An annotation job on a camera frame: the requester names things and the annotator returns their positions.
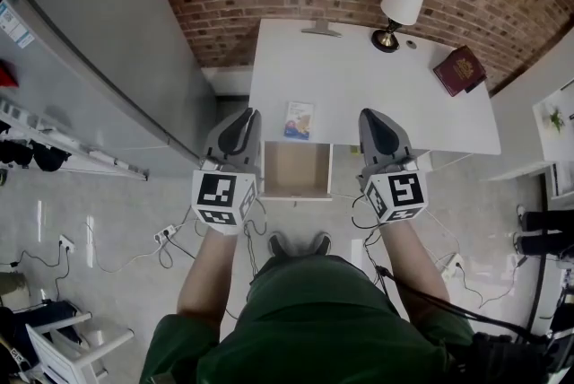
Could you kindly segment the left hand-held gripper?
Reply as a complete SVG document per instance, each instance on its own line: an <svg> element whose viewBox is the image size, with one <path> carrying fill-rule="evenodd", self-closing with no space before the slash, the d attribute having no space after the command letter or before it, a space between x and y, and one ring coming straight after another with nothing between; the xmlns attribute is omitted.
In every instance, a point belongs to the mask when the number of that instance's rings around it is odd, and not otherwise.
<svg viewBox="0 0 574 384"><path fill-rule="evenodd" d="M243 230L261 184L262 117L246 108L224 118L207 136L193 172L191 205L197 219L224 236Z"/></svg>

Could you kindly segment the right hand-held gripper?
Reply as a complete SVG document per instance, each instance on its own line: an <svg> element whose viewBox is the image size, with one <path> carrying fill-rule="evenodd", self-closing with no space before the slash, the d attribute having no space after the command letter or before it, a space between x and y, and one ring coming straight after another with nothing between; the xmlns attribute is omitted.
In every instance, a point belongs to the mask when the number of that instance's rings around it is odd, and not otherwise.
<svg viewBox="0 0 574 384"><path fill-rule="evenodd" d="M411 220L429 204L426 174L418 169L408 134L374 109L359 117L365 167L357 177L379 224Z"/></svg>

